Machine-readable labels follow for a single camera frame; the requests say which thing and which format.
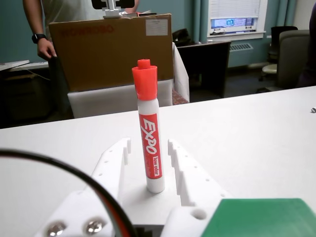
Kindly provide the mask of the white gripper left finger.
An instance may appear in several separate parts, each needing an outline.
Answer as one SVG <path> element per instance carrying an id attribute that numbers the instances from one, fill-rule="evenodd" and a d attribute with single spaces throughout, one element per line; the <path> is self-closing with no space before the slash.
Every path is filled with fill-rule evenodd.
<path id="1" fill-rule="evenodd" d="M 122 138 L 99 158 L 91 175 L 102 188 L 122 205 L 124 168 L 131 153 L 130 138 Z M 96 193 L 86 186 L 70 193 L 55 209 L 37 237 L 121 237 L 119 225 L 113 223 Z"/>

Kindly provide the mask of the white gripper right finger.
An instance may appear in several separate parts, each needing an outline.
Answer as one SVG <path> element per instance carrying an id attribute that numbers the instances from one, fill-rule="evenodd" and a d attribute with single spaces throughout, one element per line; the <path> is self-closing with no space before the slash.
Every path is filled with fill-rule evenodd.
<path id="1" fill-rule="evenodd" d="M 168 140 L 181 206 L 171 210 L 162 237 L 200 237 L 219 203 L 232 195 L 220 186 L 176 140 Z"/>

